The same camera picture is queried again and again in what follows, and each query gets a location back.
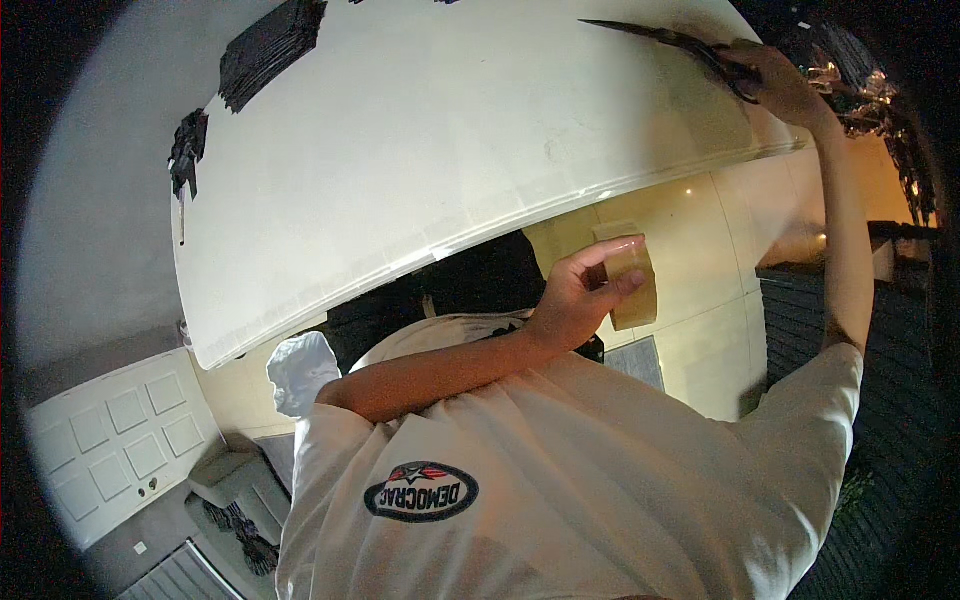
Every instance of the white board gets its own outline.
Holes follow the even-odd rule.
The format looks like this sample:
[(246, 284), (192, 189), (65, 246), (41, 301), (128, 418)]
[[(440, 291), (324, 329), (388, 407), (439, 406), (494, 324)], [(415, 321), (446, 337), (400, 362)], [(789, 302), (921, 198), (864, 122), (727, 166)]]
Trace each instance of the white board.
[(43, 402), (30, 429), (49, 497), (81, 550), (224, 444), (183, 348)]
[(241, 113), (214, 99), (174, 245), (200, 365), (507, 231), (793, 148), (690, 55), (578, 18), (756, 40), (724, 0), (340, 0)]

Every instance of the logo on shirt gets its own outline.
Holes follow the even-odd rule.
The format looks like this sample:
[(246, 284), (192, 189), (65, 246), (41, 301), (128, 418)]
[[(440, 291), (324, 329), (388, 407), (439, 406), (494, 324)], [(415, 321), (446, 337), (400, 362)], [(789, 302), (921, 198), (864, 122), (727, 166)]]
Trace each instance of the logo on shirt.
[(478, 493), (477, 480), (458, 468), (417, 461), (394, 468), (387, 481), (369, 488), (363, 499), (373, 516), (429, 523), (462, 513)]

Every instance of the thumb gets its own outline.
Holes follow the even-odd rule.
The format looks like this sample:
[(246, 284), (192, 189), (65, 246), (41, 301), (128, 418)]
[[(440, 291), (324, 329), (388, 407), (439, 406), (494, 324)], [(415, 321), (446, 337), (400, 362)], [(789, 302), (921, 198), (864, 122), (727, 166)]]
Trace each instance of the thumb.
[(590, 294), (594, 296), (597, 301), (603, 303), (604, 307), (607, 308), (607, 312), (610, 312), (633, 292), (640, 289), (640, 286), (646, 283), (646, 281), (647, 277), (642, 271), (628, 271), (599, 290), (590, 292)]

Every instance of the forearm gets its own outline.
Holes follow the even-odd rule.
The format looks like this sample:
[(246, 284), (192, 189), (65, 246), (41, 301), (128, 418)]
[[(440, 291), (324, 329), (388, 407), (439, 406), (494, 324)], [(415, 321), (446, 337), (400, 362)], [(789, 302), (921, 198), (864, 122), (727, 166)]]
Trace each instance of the forearm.
[(545, 364), (559, 354), (521, 329), (370, 365), (324, 386), (317, 402), (346, 408), (370, 422), (385, 422)]
[(861, 352), (874, 306), (874, 266), (863, 203), (850, 176), (843, 128), (832, 114), (811, 129), (820, 155), (827, 213), (824, 347), (849, 342)]

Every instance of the white door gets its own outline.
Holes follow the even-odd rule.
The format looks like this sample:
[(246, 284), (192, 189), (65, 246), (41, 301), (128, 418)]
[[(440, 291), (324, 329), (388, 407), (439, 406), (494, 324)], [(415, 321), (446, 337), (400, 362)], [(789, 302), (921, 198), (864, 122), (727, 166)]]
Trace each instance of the white door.
[(81, 550), (224, 443), (184, 348), (55, 396), (30, 421), (37, 466)]

